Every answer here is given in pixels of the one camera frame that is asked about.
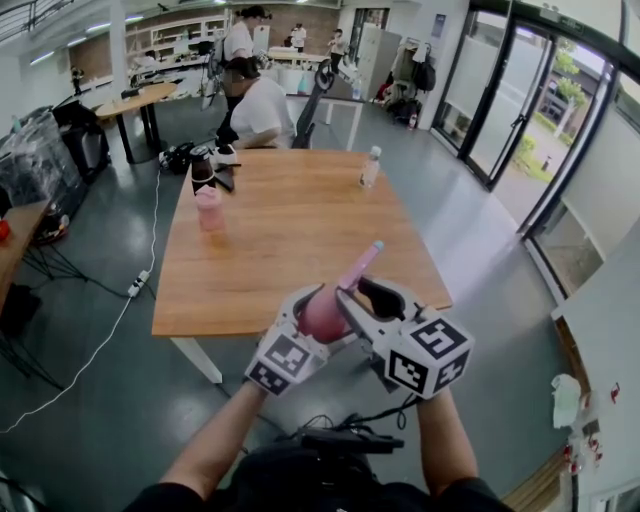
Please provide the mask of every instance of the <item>white cable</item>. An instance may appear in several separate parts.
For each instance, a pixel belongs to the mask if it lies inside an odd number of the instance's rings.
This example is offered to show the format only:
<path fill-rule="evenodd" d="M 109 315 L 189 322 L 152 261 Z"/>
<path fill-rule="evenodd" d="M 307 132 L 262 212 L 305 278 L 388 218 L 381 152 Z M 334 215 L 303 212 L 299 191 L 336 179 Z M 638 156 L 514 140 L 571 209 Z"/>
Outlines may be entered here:
<path fill-rule="evenodd" d="M 156 225 L 158 224 L 158 204 L 160 203 L 160 167 L 158 167 L 158 176 L 156 178 L 156 207 L 153 210 L 153 241 L 151 242 L 151 266 L 147 272 L 153 272 L 153 266 L 156 264 Z"/>
<path fill-rule="evenodd" d="M 155 208 L 153 210 L 153 241 L 151 242 L 151 267 L 147 271 L 149 274 L 151 274 L 151 271 L 153 270 L 153 267 L 154 267 L 154 265 L 156 263 L 155 245 L 156 245 L 156 226 L 158 224 L 158 204 L 160 202 L 159 189 L 160 189 L 160 168 L 158 168 L 158 176 L 156 178 L 156 206 L 155 206 Z M 67 391 L 69 391 L 73 386 L 76 385 L 76 382 L 78 381 L 78 378 L 80 377 L 82 372 L 85 371 L 89 367 L 89 365 L 95 359 L 96 355 L 98 355 L 98 352 L 100 352 L 100 350 L 102 350 L 102 347 L 104 347 L 109 342 L 109 340 L 113 337 L 113 334 L 116 332 L 116 328 L 118 327 L 118 324 L 120 323 L 120 320 L 122 320 L 122 317 L 124 316 L 125 312 L 127 311 L 127 308 L 129 307 L 129 304 L 131 304 L 131 300 L 132 299 L 133 299 L 133 297 L 129 297 L 127 299 L 127 303 L 124 305 L 124 308 L 120 312 L 120 316 L 118 316 L 118 319 L 116 320 L 116 323 L 113 324 L 113 327 L 111 329 L 111 332 L 109 333 L 109 336 L 107 336 L 107 339 L 104 340 L 98 346 L 98 348 L 91 355 L 91 358 L 89 359 L 89 361 L 87 361 L 87 363 L 82 368 L 80 368 L 80 371 L 78 371 L 78 373 L 76 373 L 76 376 L 73 378 L 73 381 L 71 382 L 71 385 L 69 387 L 63 389 L 62 391 L 60 391 L 60 393 L 58 393 L 53 399 L 49 400 L 48 402 L 45 402 L 44 404 L 42 404 L 37 409 L 34 409 L 33 411 L 25 412 L 22 416 L 20 416 L 18 418 L 18 421 L 16 421 L 13 425 L 11 425 L 7 430 L 0 430 L 0 435 L 1 434 L 8 434 L 14 428 L 16 428 L 24 418 L 26 418 L 27 416 L 31 416 L 33 414 L 36 414 L 36 413 L 40 412 L 42 409 L 44 409 L 45 407 L 48 407 L 53 402 L 55 402 L 58 398 L 60 398 L 62 395 L 64 395 Z"/>
<path fill-rule="evenodd" d="M 87 363 L 80 368 L 80 371 L 78 373 L 76 373 L 76 376 L 73 378 L 73 382 L 71 382 L 71 385 L 68 388 L 63 389 L 62 391 L 60 391 L 60 393 L 58 393 L 55 398 L 53 398 L 52 400 L 49 400 L 48 402 L 42 404 L 40 407 L 38 407 L 37 409 L 34 409 L 33 411 L 29 411 L 29 412 L 25 412 L 22 416 L 20 416 L 20 418 L 18 418 L 18 421 L 16 421 L 13 425 L 11 425 L 7 430 L 2 430 L 0 431 L 0 434 L 8 434 L 9 432 L 11 432 L 14 428 L 16 428 L 20 422 L 26 418 L 27 416 L 31 416 L 32 414 L 36 414 L 37 412 L 40 412 L 42 409 L 44 409 L 45 407 L 47 407 L 48 405 L 51 405 L 53 402 L 55 402 L 58 398 L 60 398 L 62 395 L 64 395 L 67 391 L 69 391 L 73 386 L 75 386 L 76 382 L 78 381 L 78 377 L 80 377 L 80 375 L 82 374 L 83 371 L 85 371 L 85 369 L 93 362 L 93 360 L 95 359 L 96 355 L 98 354 L 98 352 L 100 352 L 100 349 L 102 349 L 102 347 L 104 347 L 107 342 L 112 338 L 113 333 L 116 332 L 116 327 L 118 327 L 118 324 L 120 323 L 120 320 L 122 320 L 122 317 L 124 316 L 124 312 L 127 310 L 127 308 L 129 307 L 129 304 L 131 303 L 131 298 L 129 298 L 127 300 L 127 303 L 124 305 L 124 309 L 122 310 L 122 312 L 120 313 L 120 316 L 118 317 L 118 319 L 116 320 L 116 323 L 113 324 L 113 328 L 111 329 L 111 332 L 109 333 L 109 336 L 107 336 L 107 339 L 104 340 L 100 346 L 95 350 L 95 352 L 93 353 L 93 355 L 91 356 L 91 358 L 89 359 L 89 361 L 87 361 Z"/>

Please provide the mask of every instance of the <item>backpack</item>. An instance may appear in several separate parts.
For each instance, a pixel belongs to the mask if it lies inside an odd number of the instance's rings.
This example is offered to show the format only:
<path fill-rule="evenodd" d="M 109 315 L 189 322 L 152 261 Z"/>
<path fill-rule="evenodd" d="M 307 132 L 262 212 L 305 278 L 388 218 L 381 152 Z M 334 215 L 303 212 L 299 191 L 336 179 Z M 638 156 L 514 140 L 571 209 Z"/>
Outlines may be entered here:
<path fill-rule="evenodd" d="M 416 88 L 421 91 L 433 91 L 436 86 L 436 70 L 427 62 L 421 62 L 416 68 L 416 74 L 413 77 L 413 83 Z"/>

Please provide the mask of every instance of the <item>table leg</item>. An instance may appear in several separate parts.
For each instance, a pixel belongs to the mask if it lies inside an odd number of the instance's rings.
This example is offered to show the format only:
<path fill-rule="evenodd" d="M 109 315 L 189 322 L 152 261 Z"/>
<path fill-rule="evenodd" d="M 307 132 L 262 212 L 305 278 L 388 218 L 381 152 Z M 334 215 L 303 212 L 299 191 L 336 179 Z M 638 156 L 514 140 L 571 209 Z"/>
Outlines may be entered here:
<path fill-rule="evenodd" d="M 327 105 L 327 118 L 325 119 L 326 124 L 331 124 L 332 115 L 333 115 L 333 103 L 329 103 Z"/>
<path fill-rule="evenodd" d="M 153 140 L 155 142 L 155 150 L 158 154 L 162 151 L 162 143 L 160 141 L 160 133 L 158 132 L 158 122 L 156 121 L 156 109 L 153 103 L 147 105 L 147 110 L 149 112 L 149 121 L 151 124 L 151 135 L 153 136 Z"/>
<path fill-rule="evenodd" d="M 347 142 L 347 151 L 353 149 L 353 143 L 356 140 L 356 132 L 360 125 L 360 114 L 362 114 L 362 103 L 356 104 L 356 112 L 353 115 L 353 121 L 351 122 L 351 133 L 349 133 L 349 142 Z"/>
<path fill-rule="evenodd" d="M 142 118 L 142 126 L 144 126 L 144 136 L 147 139 L 147 146 L 155 148 L 153 135 L 151 135 L 151 125 L 147 114 L 147 107 L 140 107 L 140 117 Z"/>
<path fill-rule="evenodd" d="M 131 153 L 131 146 L 129 146 L 129 139 L 127 139 L 127 129 L 124 127 L 124 119 L 122 114 L 116 116 L 118 121 L 118 130 L 120 130 L 120 138 L 122 139 L 122 145 L 124 146 L 124 154 L 127 157 L 127 162 L 134 164 L 133 153 Z"/>
<path fill-rule="evenodd" d="M 207 379 L 214 384 L 220 384 L 222 382 L 222 373 L 216 368 L 213 361 L 209 359 L 205 351 L 202 350 L 202 347 L 198 345 L 195 338 L 171 338 L 171 341 L 187 356 L 187 359 L 191 361 L 198 370 L 205 374 Z"/>

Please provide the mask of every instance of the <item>concrete floor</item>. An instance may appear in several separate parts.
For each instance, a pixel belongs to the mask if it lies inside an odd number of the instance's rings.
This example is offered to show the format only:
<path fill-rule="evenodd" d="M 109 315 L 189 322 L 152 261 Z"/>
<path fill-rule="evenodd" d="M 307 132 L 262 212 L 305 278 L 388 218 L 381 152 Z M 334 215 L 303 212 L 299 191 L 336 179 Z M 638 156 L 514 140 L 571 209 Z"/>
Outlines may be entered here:
<path fill-rule="evenodd" d="M 198 102 L 157 107 L 169 143 L 202 140 L 222 115 L 200 113 Z M 342 148 L 351 111 L 336 107 L 331 128 L 314 134 L 316 148 Z M 90 276 L 126 290 L 150 261 L 156 168 L 124 163 L 117 133 L 110 133 L 114 167 L 103 172 L 58 248 Z M 355 150 L 382 147 L 382 166 L 428 246 L 454 301 L 450 312 L 477 338 L 471 366 L 454 385 L 460 414 L 476 450 L 482 476 L 504 495 L 517 487 L 563 443 L 551 427 L 550 381 L 566 370 L 549 313 L 551 295 L 500 202 L 428 133 L 393 126 L 376 107 L 363 112 Z M 155 288 L 181 176 L 161 177 Z M 22 266 L 19 283 L 42 281 Z M 124 302 L 91 284 L 61 280 L 42 287 L 43 306 L 24 333 L 26 346 L 68 385 L 107 336 Z M 151 337 L 154 303 L 143 294 L 124 316 L 76 388 L 54 405 L 0 435 L 0 470 L 43 496 L 53 510 L 119 510 L 155 482 L 189 437 L 225 397 L 168 340 Z M 240 385 L 254 350 L 246 340 L 203 343 L 225 374 Z M 265 415 L 286 431 L 325 413 L 372 414 L 398 405 L 352 346 L 329 368 L 286 398 L 270 400 Z M 0 360 L 0 429 L 55 391 Z M 415 413 L 398 431 L 395 418 L 377 422 L 379 433 L 406 441 L 393 456 L 372 457 L 383 482 L 424 488 Z M 275 436 L 258 421 L 247 447 Z"/>

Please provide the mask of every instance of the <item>red object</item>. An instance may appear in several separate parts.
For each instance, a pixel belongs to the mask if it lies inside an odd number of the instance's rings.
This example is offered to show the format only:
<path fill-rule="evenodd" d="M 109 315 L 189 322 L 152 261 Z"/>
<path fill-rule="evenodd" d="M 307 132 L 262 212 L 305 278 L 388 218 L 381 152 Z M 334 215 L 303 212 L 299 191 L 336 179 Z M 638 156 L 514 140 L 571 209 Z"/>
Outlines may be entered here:
<path fill-rule="evenodd" d="M 391 87 L 391 84 L 382 84 L 380 86 L 380 89 L 378 89 L 378 94 L 376 94 L 376 99 L 383 101 L 384 100 L 384 91 L 386 91 L 389 87 Z"/>
<path fill-rule="evenodd" d="M 616 385 L 613 386 L 613 389 L 611 390 L 611 400 L 613 401 L 614 404 L 617 403 L 617 398 L 619 394 L 620 394 L 620 384 L 616 382 Z"/>
<path fill-rule="evenodd" d="M 6 220 L 0 220 L 0 241 L 6 240 L 11 233 L 11 228 Z"/>

